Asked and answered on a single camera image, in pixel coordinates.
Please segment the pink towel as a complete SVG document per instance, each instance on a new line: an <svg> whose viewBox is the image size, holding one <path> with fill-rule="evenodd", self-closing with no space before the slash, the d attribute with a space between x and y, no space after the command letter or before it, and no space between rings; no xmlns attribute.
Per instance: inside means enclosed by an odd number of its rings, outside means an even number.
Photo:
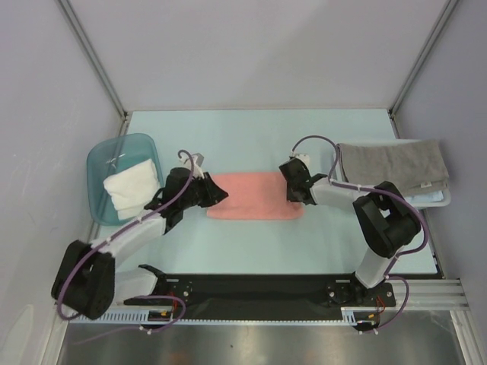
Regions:
<svg viewBox="0 0 487 365"><path fill-rule="evenodd" d="M213 180L228 197L207 210L211 219L288 221L304 214L301 203L287 200L286 181L279 172L224 173Z"/></svg>

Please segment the white towel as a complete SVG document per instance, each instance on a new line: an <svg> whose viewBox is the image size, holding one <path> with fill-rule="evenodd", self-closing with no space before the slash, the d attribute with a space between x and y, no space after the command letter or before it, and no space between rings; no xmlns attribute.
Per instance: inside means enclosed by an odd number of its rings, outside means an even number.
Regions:
<svg viewBox="0 0 487 365"><path fill-rule="evenodd" d="M124 221L139 215L161 187L152 159L147 159L103 181L116 210Z"/></svg>

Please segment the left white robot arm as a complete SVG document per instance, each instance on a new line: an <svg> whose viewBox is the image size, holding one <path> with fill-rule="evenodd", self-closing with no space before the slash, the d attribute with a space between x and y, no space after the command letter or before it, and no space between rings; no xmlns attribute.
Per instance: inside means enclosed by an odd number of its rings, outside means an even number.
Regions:
<svg viewBox="0 0 487 365"><path fill-rule="evenodd" d="M124 275L116 269L146 243L171 231L186 209L210 208L229 194L207 172L194 173L186 167L173 168L164 187L127 224L106 239L70 243L54 280L51 296L58 308L67 306L76 316L100 318L126 287L129 297L142 296L151 304L167 297L161 272L142 266Z"/></svg>

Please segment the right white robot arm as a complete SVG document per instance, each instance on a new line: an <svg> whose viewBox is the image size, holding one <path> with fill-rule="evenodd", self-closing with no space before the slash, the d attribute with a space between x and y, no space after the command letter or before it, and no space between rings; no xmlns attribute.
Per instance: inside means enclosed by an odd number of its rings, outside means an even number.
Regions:
<svg viewBox="0 0 487 365"><path fill-rule="evenodd" d="M355 270L350 295L358 305L370 304L377 298L377 285L388 276L403 247L423 230L419 212L388 181L360 186L326 174L313 176L299 157L290 158L279 170L290 202L353 210L368 248Z"/></svg>

